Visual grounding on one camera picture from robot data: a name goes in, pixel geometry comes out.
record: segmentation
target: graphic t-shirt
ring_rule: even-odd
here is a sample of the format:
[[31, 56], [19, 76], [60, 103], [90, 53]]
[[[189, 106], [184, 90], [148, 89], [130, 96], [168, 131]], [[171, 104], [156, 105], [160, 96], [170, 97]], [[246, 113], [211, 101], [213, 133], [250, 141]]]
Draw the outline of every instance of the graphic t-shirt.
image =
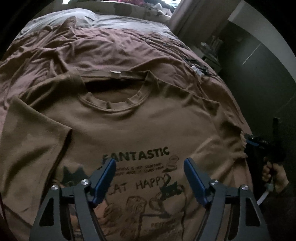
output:
[[[192, 240], [204, 209], [190, 189], [183, 161], [193, 158], [226, 185], [249, 184], [240, 128], [219, 103], [149, 71], [97, 75], [69, 72], [13, 98], [0, 142], [5, 205], [32, 225], [53, 183], [76, 185], [112, 157], [116, 174], [95, 209], [107, 240]], [[141, 88], [122, 102], [99, 99], [100, 93], [86, 88], [125, 81]], [[70, 211], [80, 237], [75, 208]]]

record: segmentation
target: dark sleeve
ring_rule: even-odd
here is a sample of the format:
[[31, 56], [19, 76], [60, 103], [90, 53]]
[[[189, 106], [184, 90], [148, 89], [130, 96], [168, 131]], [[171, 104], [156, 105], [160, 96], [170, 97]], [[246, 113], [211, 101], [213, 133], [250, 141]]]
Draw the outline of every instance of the dark sleeve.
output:
[[296, 237], [296, 201], [289, 183], [279, 193], [271, 193], [260, 206], [272, 241], [291, 240]]

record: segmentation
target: person's hand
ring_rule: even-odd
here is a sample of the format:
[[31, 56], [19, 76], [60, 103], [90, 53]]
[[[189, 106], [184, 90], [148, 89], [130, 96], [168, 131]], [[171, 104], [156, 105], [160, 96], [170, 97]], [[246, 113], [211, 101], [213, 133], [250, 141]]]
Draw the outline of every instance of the person's hand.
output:
[[287, 179], [287, 175], [285, 169], [282, 165], [273, 163], [271, 164], [268, 161], [267, 157], [264, 157], [264, 161], [266, 161], [266, 165], [263, 167], [262, 171], [262, 180], [267, 182], [271, 178], [270, 170], [274, 170], [275, 174], [274, 178], [274, 188], [276, 193], [280, 193], [283, 189], [288, 185], [289, 181]]

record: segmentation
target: person's arm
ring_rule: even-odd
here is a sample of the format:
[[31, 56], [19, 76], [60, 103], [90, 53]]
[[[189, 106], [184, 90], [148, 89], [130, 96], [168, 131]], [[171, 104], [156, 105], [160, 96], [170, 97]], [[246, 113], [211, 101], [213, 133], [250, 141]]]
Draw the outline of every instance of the person's arm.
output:
[[296, 238], [296, 201], [293, 186], [289, 183], [282, 165], [267, 164], [263, 168], [262, 179], [268, 181], [274, 170], [274, 191], [261, 204], [263, 216], [272, 241]]

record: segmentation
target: t-shirt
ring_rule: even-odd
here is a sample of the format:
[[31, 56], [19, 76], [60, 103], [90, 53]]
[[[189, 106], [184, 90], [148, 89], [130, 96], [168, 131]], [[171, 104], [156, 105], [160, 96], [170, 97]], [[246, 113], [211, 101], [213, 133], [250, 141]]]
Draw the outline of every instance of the t-shirt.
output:
[[[131, 82], [140, 89], [124, 87]], [[96, 94], [88, 92], [96, 84]], [[104, 95], [106, 86], [120, 84], [118, 97]], [[205, 210], [183, 161], [193, 158], [226, 185], [249, 185], [240, 133], [219, 103], [149, 71], [68, 72], [13, 97], [0, 140], [3, 201], [32, 225], [53, 183], [76, 185], [112, 157], [116, 173], [95, 209], [107, 240], [192, 240]], [[70, 212], [79, 237], [75, 207]]]

